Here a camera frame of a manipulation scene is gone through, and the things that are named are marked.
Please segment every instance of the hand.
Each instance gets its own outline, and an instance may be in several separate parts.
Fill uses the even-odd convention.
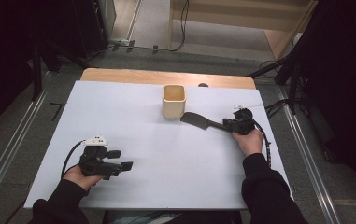
[[[84,176],[81,172],[81,168],[78,165],[72,167],[66,172],[66,174],[64,174],[64,179],[72,181],[86,191],[88,191],[91,186],[94,186],[96,183],[98,183],[98,181],[102,178],[104,177],[100,175]]]
[[[245,156],[249,156],[254,153],[262,153],[263,147],[263,134],[253,129],[247,135],[241,135],[239,133],[233,133],[233,137],[238,142],[239,147],[244,152]]]

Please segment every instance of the floor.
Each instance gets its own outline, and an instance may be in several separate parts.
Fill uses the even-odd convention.
[[[160,49],[167,48],[165,30],[167,20],[162,18],[169,9],[169,1],[115,0],[115,2],[118,15],[121,10],[119,8],[124,8],[124,5],[119,4],[138,6],[138,11],[130,12],[132,17],[135,17],[134,23],[126,22],[129,25],[133,24],[131,32],[129,27],[125,30],[121,28],[120,33],[118,33],[119,29],[116,29],[117,35],[113,38],[122,44],[134,40],[135,47],[139,48],[129,54],[124,52],[124,49],[101,53],[91,61],[96,67],[157,68],[177,72],[243,76],[274,60],[263,30],[199,22],[187,22],[186,42],[179,52],[159,52],[153,55],[151,54],[153,45],[157,45]],[[116,23],[115,28],[123,27],[118,20]],[[178,46],[180,43],[179,23],[180,21],[174,21],[173,46]],[[40,109],[36,111],[36,118],[27,120],[28,128],[24,130],[23,140],[13,146],[16,147],[16,151],[10,156],[14,160],[7,164],[8,169],[2,172],[4,178],[0,182],[0,223],[4,223],[8,215],[27,196],[60,116],[56,113],[57,104],[66,102],[74,81],[79,80],[81,72],[80,68],[72,63],[66,63],[59,74],[46,74],[44,71],[48,91],[44,94]],[[265,76],[255,79],[265,105],[271,105],[279,99],[279,87],[276,87],[270,78],[276,73],[270,71]],[[3,152],[11,147],[9,141],[20,126],[22,118],[25,118],[27,108],[33,106],[30,102],[31,88],[23,92],[0,117],[0,158],[5,158]],[[323,158],[320,140],[311,128],[310,121],[299,109],[296,111],[306,143],[320,170],[339,220],[329,222],[328,218],[325,218],[297,143],[292,141],[294,136],[288,122],[288,112],[281,110],[270,119],[270,123],[287,169],[296,203],[310,223],[356,223],[356,174],[344,164],[331,164]],[[85,210],[85,213],[92,223],[100,223],[103,215],[102,211],[89,209]],[[30,217],[29,210],[20,209],[10,223],[26,223]],[[244,223],[249,223],[250,215],[247,211],[242,212],[242,217]]]

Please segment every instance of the black curtain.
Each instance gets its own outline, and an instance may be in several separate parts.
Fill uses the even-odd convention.
[[[356,0],[320,0],[311,22],[277,81],[306,80],[305,94],[335,135],[325,146],[356,171]]]
[[[11,1],[0,1],[0,115],[33,81],[31,40]]]

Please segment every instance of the white table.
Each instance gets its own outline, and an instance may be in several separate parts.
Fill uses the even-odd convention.
[[[100,181],[81,201],[102,209],[244,209],[244,156],[230,133],[204,131],[161,113],[163,85],[78,81],[38,170],[25,208],[48,199],[60,180],[68,151],[80,140],[102,134],[108,150],[121,150],[133,169]],[[256,90],[186,87],[186,111],[214,121],[233,118],[234,105],[261,104]],[[250,109],[271,144],[272,168],[286,175],[262,106]],[[68,167],[78,162],[83,147]]]

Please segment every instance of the gray floor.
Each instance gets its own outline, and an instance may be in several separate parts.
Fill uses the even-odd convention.
[[[150,3],[151,1],[142,1],[143,8],[145,8],[145,3],[147,2]],[[140,19],[141,14],[144,16],[149,15],[145,12],[145,10],[139,11],[137,21],[142,20]],[[222,28],[224,35],[229,34],[228,28]],[[153,34],[146,35],[142,31],[140,33],[143,35],[139,35],[139,29],[140,25],[137,23],[133,33],[136,44],[142,43],[143,47],[147,47],[145,46],[147,40],[151,46],[154,45],[154,41],[151,41],[154,39],[148,38],[149,35]],[[189,28],[187,32],[190,33],[189,36],[194,35],[194,32],[190,32]],[[159,51],[157,54],[152,54],[150,49],[134,49],[133,52],[126,53],[126,49],[121,48],[117,51],[109,50],[100,53],[95,59],[90,61],[90,64],[94,67],[102,68],[130,68],[243,76],[256,71],[261,62],[270,60],[272,56],[269,48],[267,48],[262,31],[250,30],[247,34],[251,37],[246,39],[246,41],[253,44],[242,47],[242,50],[248,50],[246,53],[237,53],[236,50],[231,50],[231,47],[229,47],[216,50],[217,52],[221,52],[212,55],[214,51],[207,49],[206,45],[201,44],[204,43],[201,42],[201,39],[204,40],[209,36],[203,33],[202,37],[197,39],[199,41],[198,44],[194,44],[191,41],[192,38],[188,37],[189,44],[185,45],[182,52]],[[214,44],[212,41],[208,40],[207,43],[212,45]],[[64,104],[67,101],[74,82],[80,78],[81,73],[82,70],[79,67],[68,63],[62,67],[60,73],[50,74],[52,81],[48,86],[47,95],[0,184],[0,223],[4,223],[9,214],[25,199],[31,183],[36,176],[36,171],[47,150],[58,123],[58,118],[61,115],[58,114],[56,120],[53,120],[57,108],[51,103]],[[275,71],[266,75],[273,77]],[[272,79],[259,77],[256,78],[255,82],[265,105],[273,104],[279,99],[277,87],[273,84]],[[31,94],[32,87],[30,86],[0,117],[0,158],[31,103]],[[356,223],[356,174],[344,164],[331,164],[325,161],[322,155],[320,140],[314,133],[311,123],[300,110],[297,110],[297,112],[297,118],[300,121],[322,178],[333,199],[341,223]],[[315,190],[308,177],[308,172],[298,146],[294,141],[291,126],[283,110],[271,118],[270,123],[297,204],[310,223],[327,223]],[[103,211],[87,209],[85,213],[91,223],[101,223]],[[242,216],[245,220],[244,223],[249,223],[249,213],[244,211],[242,212]],[[30,217],[31,211],[20,209],[10,223],[25,223]]]

